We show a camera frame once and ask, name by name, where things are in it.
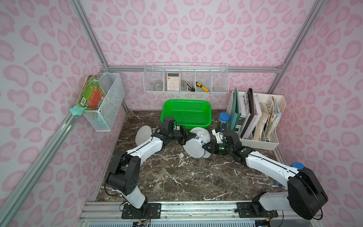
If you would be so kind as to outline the white mesh laundry bag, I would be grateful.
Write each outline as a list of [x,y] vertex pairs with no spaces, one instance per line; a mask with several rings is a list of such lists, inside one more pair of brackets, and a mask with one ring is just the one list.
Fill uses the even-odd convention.
[[135,137],[135,144],[136,146],[141,145],[142,143],[146,142],[151,135],[153,134],[153,129],[149,125],[144,125],[140,127],[140,129],[136,133]]

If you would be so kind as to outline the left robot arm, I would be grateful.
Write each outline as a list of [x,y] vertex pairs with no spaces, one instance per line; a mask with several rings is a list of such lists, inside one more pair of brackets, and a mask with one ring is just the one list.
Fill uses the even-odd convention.
[[185,145],[197,137],[185,126],[177,127],[175,122],[173,117],[165,117],[161,126],[145,142],[136,148],[115,154],[112,159],[105,184],[118,190],[128,205],[138,212],[146,212],[148,207],[146,196],[138,188],[141,164],[172,141]]

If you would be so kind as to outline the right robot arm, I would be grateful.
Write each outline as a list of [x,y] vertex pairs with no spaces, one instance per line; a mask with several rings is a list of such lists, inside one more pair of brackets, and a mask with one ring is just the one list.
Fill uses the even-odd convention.
[[202,147],[211,154],[230,155],[235,162],[258,170],[283,185],[285,192],[260,193],[253,198],[251,206],[256,215],[261,211],[293,211],[311,220],[323,212],[322,207],[329,200],[311,169],[281,164],[243,146],[234,131],[226,131],[220,142],[210,141]]

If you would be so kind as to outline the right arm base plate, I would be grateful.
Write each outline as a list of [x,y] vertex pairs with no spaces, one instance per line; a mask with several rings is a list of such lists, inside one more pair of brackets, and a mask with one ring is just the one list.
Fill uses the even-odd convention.
[[258,202],[238,202],[235,213],[240,218],[277,218],[277,211],[267,211]]

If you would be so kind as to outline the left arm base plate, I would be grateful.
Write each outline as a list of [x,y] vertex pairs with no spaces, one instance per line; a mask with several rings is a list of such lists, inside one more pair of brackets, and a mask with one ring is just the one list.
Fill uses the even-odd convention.
[[146,203],[141,208],[137,209],[130,204],[125,204],[121,209],[122,219],[160,219],[162,204],[160,203]]

